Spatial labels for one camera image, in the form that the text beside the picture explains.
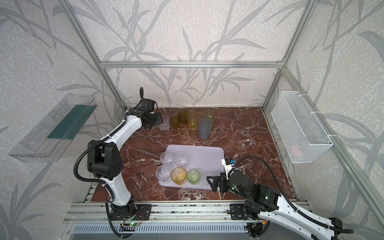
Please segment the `green short glass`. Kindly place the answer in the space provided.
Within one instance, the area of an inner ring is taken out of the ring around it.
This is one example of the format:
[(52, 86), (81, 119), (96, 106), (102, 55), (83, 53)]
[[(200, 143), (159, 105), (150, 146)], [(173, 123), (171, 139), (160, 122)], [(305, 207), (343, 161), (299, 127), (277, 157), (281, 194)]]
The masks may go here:
[(187, 180), (190, 184), (195, 185), (200, 181), (201, 173), (197, 169), (191, 169), (187, 172)]

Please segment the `amber dotted glass front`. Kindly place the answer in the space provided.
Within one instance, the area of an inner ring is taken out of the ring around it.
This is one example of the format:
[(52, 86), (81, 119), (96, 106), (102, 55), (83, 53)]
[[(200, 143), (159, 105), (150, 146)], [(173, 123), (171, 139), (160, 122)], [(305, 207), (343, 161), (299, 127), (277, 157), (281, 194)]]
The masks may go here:
[(170, 124), (174, 130), (177, 130), (180, 128), (180, 118), (178, 116), (174, 116), (170, 118)]

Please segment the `amber dotted glass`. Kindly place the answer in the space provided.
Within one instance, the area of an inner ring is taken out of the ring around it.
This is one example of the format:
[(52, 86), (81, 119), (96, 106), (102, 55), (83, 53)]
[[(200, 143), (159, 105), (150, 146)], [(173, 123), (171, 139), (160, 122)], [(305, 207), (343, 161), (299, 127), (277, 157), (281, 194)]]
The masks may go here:
[(170, 124), (174, 130), (177, 130), (180, 128), (180, 118), (178, 116), (174, 116), (170, 118)]
[(182, 125), (186, 125), (188, 123), (188, 120), (187, 120), (187, 110), (186, 109), (180, 109), (178, 111), (178, 118), (180, 120), (180, 123)]

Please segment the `lilac plastic tray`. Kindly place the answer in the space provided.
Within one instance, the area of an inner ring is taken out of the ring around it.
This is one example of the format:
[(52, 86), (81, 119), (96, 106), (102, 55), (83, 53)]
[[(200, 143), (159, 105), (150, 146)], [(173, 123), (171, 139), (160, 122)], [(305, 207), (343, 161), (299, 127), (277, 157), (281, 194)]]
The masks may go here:
[[(175, 184), (172, 179), (169, 183), (160, 183), (162, 187), (170, 188), (188, 188), (199, 190), (210, 190), (211, 187), (208, 184), (207, 176), (217, 176), (223, 173), (224, 167), (222, 166), (222, 159), (224, 159), (224, 150), (219, 147), (204, 147), (204, 146), (187, 146), (187, 145), (169, 145), (166, 148), (166, 152), (173, 153), (176, 156), (179, 154), (188, 155), (190, 160), (187, 166), (183, 167), (187, 172), (191, 169), (197, 169), (201, 173), (200, 181), (192, 185), (188, 182), (187, 178), (183, 185)], [(175, 169), (178, 166), (174, 163), (172, 165), (166, 165)]]

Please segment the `yellow short glass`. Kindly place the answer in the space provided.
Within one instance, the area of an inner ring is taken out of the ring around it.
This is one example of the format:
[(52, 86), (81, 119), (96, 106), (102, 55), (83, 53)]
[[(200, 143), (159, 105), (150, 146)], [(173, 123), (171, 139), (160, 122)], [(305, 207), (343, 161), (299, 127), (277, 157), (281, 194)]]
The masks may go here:
[(177, 167), (171, 172), (171, 179), (177, 185), (183, 185), (187, 178), (187, 171), (183, 167)]

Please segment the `clear faceted glass front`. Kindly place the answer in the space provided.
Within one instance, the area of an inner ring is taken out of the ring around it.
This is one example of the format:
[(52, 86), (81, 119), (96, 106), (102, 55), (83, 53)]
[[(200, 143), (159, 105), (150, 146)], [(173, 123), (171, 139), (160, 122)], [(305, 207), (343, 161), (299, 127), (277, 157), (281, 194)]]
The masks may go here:
[(169, 183), (171, 181), (171, 173), (171, 167), (162, 165), (156, 170), (156, 178), (160, 183)]

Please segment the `clear faceted glass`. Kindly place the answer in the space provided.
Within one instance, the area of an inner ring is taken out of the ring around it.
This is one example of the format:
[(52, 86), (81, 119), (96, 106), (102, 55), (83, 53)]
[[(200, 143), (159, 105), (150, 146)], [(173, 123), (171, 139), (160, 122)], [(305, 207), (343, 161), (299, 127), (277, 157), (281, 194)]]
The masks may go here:
[(175, 159), (175, 164), (178, 166), (178, 167), (185, 167), (188, 165), (189, 163), (189, 156), (188, 155), (185, 155), (185, 154), (179, 154), (176, 156), (176, 159)]
[(169, 183), (171, 181), (171, 173), (171, 167), (162, 165), (156, 170), (156, 178), (160, 183)]

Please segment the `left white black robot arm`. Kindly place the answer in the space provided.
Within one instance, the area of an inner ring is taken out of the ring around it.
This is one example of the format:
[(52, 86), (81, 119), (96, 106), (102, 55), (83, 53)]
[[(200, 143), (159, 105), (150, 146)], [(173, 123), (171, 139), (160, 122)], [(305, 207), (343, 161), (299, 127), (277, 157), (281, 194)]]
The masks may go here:
[(139, 103), (125, 112), (124, 119), (112, 132), (100, 140), (90, 141), (74, 164), (76, 179), (102, 184), (111, 197), (107, 206), (125, 219), (133, 217), (138, 211), (122, 176), (120, 149), (140, 128), (151, 130), (164, 122), (157, 107), (156, 101), (144, 97), (144, 88), (141, 87)]

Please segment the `amber dotted glass rear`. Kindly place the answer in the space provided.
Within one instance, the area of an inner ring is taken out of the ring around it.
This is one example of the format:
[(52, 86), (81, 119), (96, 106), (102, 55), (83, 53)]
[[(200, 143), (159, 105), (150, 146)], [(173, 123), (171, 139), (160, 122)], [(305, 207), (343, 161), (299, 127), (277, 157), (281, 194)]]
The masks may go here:
[(188, 120), (187, 120), (187, 110), (186, 109), (180, 109), (178, 111), (178, 118), (180, 120), (180, 123), (182, 125), (186, 125), (188, 123)]

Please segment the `tall yellow glass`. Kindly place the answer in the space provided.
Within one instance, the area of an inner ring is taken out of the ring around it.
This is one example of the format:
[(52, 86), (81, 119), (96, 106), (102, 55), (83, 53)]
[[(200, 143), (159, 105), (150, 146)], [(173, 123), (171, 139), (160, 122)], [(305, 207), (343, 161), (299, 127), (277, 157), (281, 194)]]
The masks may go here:
[(186, 116), (189, 129), (196, 130), (198, 128), (199, 113), (195, 110), (188, 110)]

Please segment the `tall green glass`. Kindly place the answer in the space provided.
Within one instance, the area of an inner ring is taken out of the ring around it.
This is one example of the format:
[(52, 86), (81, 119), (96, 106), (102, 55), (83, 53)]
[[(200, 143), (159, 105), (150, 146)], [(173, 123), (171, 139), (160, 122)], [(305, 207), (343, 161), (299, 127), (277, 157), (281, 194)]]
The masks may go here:
[(203, 118), (209, 119), (211, 122), (210, 128), (214, 126), (215, 117), (216, 114), (213, 109), (207, 109), (203, 112)]

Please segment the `green sheet in shelf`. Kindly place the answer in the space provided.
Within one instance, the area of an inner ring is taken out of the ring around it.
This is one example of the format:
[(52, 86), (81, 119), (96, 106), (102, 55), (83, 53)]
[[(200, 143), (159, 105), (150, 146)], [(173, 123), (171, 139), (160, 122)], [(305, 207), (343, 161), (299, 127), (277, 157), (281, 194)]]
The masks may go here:
[(73, 140), (96, 108), (97, 105), (75, 105), (48, 135), (48, 139)]

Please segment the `horizontal aluminium frame bar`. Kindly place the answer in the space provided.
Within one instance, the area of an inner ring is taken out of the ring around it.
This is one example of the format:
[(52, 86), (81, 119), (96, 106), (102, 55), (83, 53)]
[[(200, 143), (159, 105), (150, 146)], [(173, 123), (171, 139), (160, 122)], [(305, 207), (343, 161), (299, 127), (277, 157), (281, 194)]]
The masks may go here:
[(191, 62), (191, 61), (101, 61), (102, 68), (280, 68), (276, 61)]

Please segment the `clear acrylic wall shelf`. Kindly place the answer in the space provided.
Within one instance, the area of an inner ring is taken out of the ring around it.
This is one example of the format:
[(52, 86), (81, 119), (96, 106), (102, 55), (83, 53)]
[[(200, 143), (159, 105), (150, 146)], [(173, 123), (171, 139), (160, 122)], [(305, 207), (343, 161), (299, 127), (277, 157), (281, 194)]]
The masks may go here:
[(48, 135), (75, 105), (97, 105), (91, 96), (67, 94), (10, 152), (24, 163), (55, 163), (73, 140), (48, 139)]

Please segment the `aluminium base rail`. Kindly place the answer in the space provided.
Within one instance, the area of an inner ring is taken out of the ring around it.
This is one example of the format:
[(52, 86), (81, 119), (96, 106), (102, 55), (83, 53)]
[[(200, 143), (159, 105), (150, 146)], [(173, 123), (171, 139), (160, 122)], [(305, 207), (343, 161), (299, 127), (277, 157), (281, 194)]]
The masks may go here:
[[(147, 223), (228, 223), (227, 213), (231, 204), (243, 204), (244, 200), (212, 201), (152, 201), (137, 202), (137, 205), (152, 205)], [(74, 203), (68, 210), (63, 223), (107, 223), (107, 212), (103, 203)]]

